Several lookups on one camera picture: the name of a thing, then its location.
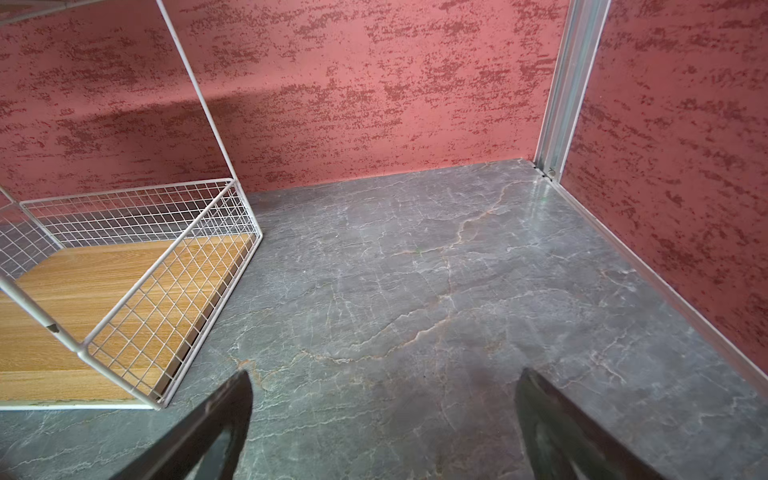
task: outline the wire mesh basket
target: wire mesh basket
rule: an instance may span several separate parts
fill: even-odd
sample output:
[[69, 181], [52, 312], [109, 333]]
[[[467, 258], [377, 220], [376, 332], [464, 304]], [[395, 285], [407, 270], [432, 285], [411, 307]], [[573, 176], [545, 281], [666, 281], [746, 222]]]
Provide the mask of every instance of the wire mesh basket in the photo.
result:
[[[45, 275], [55, 261], [71, 262], [77, 276], [87, 267], [84, 253], [106, 255], [126, 246], [138, 257], [160, 252], [84, 338], [71, 335], [56, 315], [25, 310], [146, 406], [167, 405], [262, 238], [237, 180], [19, 203], [8, 198], [0, 207], [0, 270], [3, 290], [19, 305], [35, 303], [34, 293], [19, 286], [25, 274], [46, 286], [57, 281]], [[61, 260], [63, 251], [79, 257]], [[118, 274], [97, 271], [107, 283]]]

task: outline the marble tile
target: marble tile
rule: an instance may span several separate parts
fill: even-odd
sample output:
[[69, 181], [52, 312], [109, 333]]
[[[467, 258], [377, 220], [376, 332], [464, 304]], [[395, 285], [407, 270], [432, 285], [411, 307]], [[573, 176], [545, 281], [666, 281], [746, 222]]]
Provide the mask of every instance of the marble tile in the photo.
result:
[[531, 478], [533, 366], [670, 478], [768, 478], [768, 403], [524, 161], [252, 196], [265, 239], [162, 412], [4, 412], [18, 478], [107, 478], [236, 369], [237, 477]]

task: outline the red stucco wall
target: red stucco wall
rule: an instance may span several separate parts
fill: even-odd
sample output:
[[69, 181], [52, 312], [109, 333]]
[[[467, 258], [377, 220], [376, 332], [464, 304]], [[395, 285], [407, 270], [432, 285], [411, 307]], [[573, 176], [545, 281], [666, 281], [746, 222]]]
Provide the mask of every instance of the red stucco wall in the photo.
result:
[[614, 0], [563, 185], [768, 372], [768, 5]]
[[[169, 0], [246, 190], [532, 157], [565, 0]], [[157, 7], [0, 28], [20, 198], [227, 174]]]

